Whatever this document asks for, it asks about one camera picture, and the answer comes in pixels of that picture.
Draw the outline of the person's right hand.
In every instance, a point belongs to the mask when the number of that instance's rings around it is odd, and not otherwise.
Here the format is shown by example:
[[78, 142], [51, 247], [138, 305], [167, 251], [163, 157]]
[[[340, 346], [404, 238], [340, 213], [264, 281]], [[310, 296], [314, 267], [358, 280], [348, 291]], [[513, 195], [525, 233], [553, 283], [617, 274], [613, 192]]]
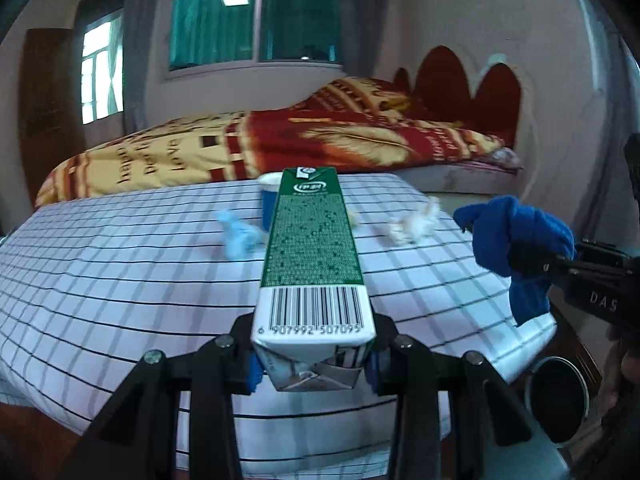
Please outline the person's right hand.
[[612, 410], [620, 397], [623, 379], [635, 385], [639, 383], [639, 348], [632, 346], [620, 330], [610, 326], [608, 340], [611, 348], [605, 359], [602, 382], [597, 395], [597, 407], [601, 416]]

